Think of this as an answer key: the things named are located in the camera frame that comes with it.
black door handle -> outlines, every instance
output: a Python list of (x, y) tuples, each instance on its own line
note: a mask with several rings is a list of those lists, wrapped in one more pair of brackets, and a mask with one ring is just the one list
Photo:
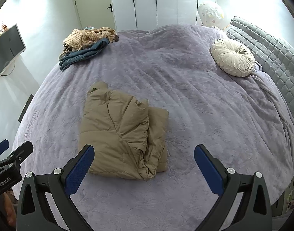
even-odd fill
[(109, 7), (107, 7), (107, 8), (110, 8), (111, 12), (113, 12), (113, 7), (111, 5)]

white wardrobe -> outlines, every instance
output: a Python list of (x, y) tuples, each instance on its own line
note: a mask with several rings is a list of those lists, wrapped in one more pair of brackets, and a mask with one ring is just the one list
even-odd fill
[(152, 30), (168, 24), (200, 24), (202, 0), (111, 0), (116, 29)]

white wall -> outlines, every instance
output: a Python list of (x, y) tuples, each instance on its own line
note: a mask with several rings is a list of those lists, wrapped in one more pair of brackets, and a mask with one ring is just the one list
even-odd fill
[(0, 10), (0, 25), (2, 21), (9, 27), (17, 23), (26, 45), (13, 73), (0, 77), (0, 141), (8, 139), (12, 146), (29, 95), (58, 62), (64, 38), (80, 24), (73, 0), (7, 0)]
[(294, 47), (294, 19), (282, 0), (217, 0), (217, 3), (225, 16), (220, 28), (238, 16)]

blue gripper pad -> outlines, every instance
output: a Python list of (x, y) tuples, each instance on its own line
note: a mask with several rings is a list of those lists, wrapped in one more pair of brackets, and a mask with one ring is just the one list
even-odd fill
[(65, 192), (68, 196), (76, 193), (85, 175), (87, 174), (88, 169), (90, 168), (94, 158), (95, 150), (92, 146), (89, 145), (85, 153), (74, 165), (73, 169), (70, 171), (65, 179)]
[(206, 156), (204, 151), (196, 146), (194, 150), (194, 159), (202, 172), (209, 188), (214, 194), (221, 196), (224, 193), (223, 180), (215, 166), (210, 159)]
[(8, 140), (3, 140), (0, 143), (0, 155), (5, 152), (9, 148), (9, 141)]

folded jacket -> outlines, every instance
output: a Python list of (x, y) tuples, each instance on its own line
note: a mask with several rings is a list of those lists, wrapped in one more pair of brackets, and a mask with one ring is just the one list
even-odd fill
[(79, 140), (79, 150), (85, 144), (95, 149), (89, 172), (147, 181), (166, 171), (167, 121), (166, 109), (95, 83), (87, 94)]
[(63, 71), (70, 67), (71, 64), (92, 58), (93, 56), (99, 54), (106, 46), (109, 44), (108, 38), (103, 38), (96, 43), (94, 43), (88, 49), (82, 49), (74, 52), (70, 52), (68, 55), (60, 59), (60, 69)]

